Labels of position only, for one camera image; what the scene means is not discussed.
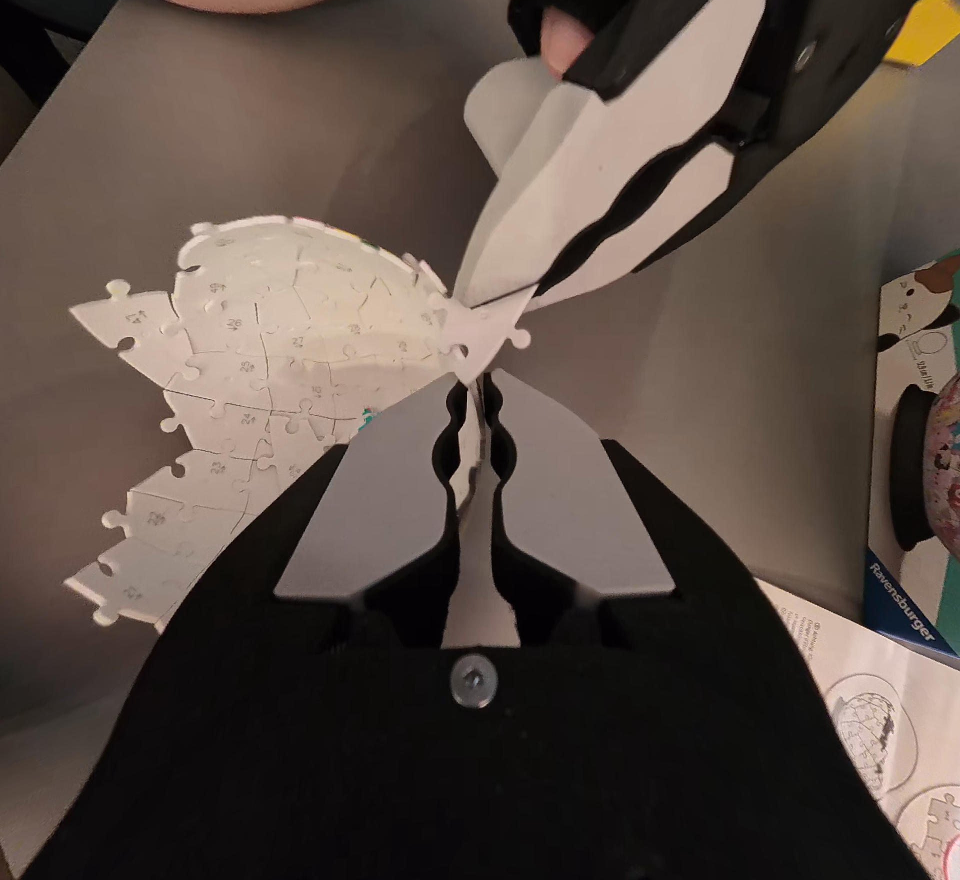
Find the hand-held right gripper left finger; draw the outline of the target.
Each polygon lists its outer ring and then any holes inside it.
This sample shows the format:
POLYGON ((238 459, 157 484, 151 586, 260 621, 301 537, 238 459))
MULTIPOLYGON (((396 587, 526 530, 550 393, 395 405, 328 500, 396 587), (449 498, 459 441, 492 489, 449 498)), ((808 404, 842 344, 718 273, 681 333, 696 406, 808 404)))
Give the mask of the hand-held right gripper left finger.
POLYGON ((346 446, 275 589, 353 601, 440 545, 461 487, 461 382, 446 373, 387 408, 346 446))

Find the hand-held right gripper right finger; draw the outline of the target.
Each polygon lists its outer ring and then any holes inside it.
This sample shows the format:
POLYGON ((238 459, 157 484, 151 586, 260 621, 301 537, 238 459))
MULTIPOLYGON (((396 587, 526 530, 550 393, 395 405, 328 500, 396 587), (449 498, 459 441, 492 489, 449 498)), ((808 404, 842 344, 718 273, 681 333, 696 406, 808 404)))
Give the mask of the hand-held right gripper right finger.
POLYGON ((484 387, 506 545, 592 600, 672 593, 674 579, 594 429, 505 370, 484 387))

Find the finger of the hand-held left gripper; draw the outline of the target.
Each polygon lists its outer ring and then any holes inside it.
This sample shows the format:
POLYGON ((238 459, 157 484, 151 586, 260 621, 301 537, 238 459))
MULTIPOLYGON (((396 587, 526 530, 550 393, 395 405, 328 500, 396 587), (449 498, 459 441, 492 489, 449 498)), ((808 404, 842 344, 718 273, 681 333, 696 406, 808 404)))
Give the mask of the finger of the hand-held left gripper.
POLYGON ((641 264, 727 189, 735 155, 709 143, 669 180, 630 226, 604 239, 570 276, 534 297, 534 309, 605 287, 641 264))
POLYGON ((722 121, 766 1, 703 1, 609 99, 597 81, 552 80, 534 58, 488 71, 463 117, 497 184, 466 246, 453 297, 477 307, 534 286, 534 307, 536 295, 635 222, 704 146, 719 143, 736 157, 722 121))

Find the small puzzle piece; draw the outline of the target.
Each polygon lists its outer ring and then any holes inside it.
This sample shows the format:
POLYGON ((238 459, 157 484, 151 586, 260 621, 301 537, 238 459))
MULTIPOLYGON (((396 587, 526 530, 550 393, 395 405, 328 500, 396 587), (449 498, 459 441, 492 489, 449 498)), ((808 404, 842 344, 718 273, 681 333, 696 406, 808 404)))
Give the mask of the small puzzle piece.
POLYGON ((456 298, 433 294, 431 308, 439 313, 438 349, 449 357, 450 370, 471 386, 490 367, 506 343, 516 349, 530 346, 532 336, 518 327, 536 287, 468 308, 456 298))

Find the white half puzzle ball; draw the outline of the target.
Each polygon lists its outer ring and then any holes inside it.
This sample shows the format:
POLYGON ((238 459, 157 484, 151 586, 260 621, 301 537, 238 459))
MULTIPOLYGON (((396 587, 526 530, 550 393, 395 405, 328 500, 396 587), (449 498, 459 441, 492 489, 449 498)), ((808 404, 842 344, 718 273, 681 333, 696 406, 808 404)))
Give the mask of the white half puzzle ball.
MULTIPOLYGON (((93 604, 93 621, 119 619, 159 633, 222 558, 221 573, 271 564, 267 601, 326 492, 362 412, 384 412, 450 370, 438 349, 447 290, 423 261, 400 258, 329 225, 284 216, 198 225, 181 248, 172 293, 133 293, 71 308, 104 346, 161 387, 190 447, 134 485, 124 513, 102 523, 125 537, 65 581, 93 604)), ((461 386, 457 517, 439 546, 353 601, 375 610, 402 642, 432 647, 445 633, 459 579, 458 514, 482 452, 476 389, 461 386)))

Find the colourful puzzle box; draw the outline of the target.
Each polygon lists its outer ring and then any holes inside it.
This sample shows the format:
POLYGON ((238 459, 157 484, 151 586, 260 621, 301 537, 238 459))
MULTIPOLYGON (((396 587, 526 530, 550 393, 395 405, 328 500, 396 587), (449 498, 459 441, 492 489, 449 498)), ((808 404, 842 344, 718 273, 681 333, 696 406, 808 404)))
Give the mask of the colourful puzzle box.
POLYGON ((865 625, 959 657, 959 252, 881 287, 865 625))

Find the yellow plastic bin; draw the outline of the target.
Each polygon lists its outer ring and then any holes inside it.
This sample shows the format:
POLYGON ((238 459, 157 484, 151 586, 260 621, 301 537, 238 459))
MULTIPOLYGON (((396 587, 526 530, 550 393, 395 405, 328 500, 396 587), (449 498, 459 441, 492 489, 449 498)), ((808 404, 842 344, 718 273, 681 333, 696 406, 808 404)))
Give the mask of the yellow plastic bin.
POLYGON ((958 36, 956 0, 919 0, 886 53, 884 62, 906 68, 922 66, 958 36))

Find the white instruction leaflet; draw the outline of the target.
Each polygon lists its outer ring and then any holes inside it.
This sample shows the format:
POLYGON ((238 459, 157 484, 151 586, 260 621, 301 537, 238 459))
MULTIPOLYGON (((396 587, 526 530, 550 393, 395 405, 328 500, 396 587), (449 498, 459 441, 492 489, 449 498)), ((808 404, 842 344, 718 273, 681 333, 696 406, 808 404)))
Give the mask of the white instruction leaflet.
POLYGON ((776 586, 758 585, 873 799, 930 878, 958 878, 958 671, 776 586))

